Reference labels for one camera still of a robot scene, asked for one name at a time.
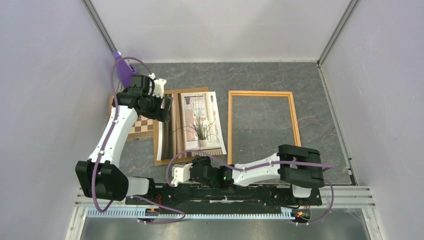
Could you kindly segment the brown frame backing board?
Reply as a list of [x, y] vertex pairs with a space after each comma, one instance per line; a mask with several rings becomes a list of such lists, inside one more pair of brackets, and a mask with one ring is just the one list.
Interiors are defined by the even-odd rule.
[[153, 121], [153, 152], [154, 165], [164, 166], [179, 152], [186, 150], [189, 128], [184, 120], [184, 103], [182, 94], [196, 95], [208, 92], [208, 87], [195, 87], [166, 90], [165, 96], [172, 97], [170, 120], [168, 122]]

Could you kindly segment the window plant photo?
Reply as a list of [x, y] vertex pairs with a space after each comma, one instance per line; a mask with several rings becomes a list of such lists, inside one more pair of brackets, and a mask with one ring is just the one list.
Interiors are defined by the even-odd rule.
[[214, 91], [196, 95], [182, 94], [184, 100], [186, 150], [176, 159], [177, 163], [189, 160], [194, 155], [222, 156], [227, 154], [222, 134], [217, 95]]

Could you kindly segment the wooden picture frame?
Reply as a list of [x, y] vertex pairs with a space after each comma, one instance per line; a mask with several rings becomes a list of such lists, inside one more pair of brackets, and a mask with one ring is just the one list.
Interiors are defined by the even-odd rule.
[[253, 91], [253, 90], [229, 90], [228, 91], [228, 117], [227, 117], [227, 163], [233, 164], [233, 98], [239, 97], [279, 97], [287, 98], [290, 110], [291, 125], [294, 143], [301, 147], [301, 137], [298, 125], [295, 99], [292, 91]]

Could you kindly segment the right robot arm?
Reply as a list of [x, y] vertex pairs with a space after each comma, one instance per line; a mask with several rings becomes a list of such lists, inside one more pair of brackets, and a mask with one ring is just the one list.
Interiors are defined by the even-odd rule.
[[318, 150], [283, 144], [271, 156], [249, 163], [213, 167], [210, 157], [196, 156], [189, 167], [189, 180], [223, 189], [279, 179], [291, 184], [289, 199], [302, 204], [312, 189], [325, 185], [324, 171], [327, 169], [329, 166], [322, 164]]

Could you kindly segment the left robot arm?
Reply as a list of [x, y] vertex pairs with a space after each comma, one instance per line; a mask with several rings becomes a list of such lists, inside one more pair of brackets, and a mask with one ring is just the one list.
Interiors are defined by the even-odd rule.
[[173, 98], [165, 95], [167, 81], [153, 74], [133, 75], [130, 85], [113, 95], [108, 123], [96, 148], [87, 160], [78, 161], [75, 173], [84, 195], [92, 199], [122, 201], [132, 190], [145, 204], [157, 198], [149, 180], [131, 180], [120, 169], [119, 162], [125, 142], [140, 116], [168, 122]]

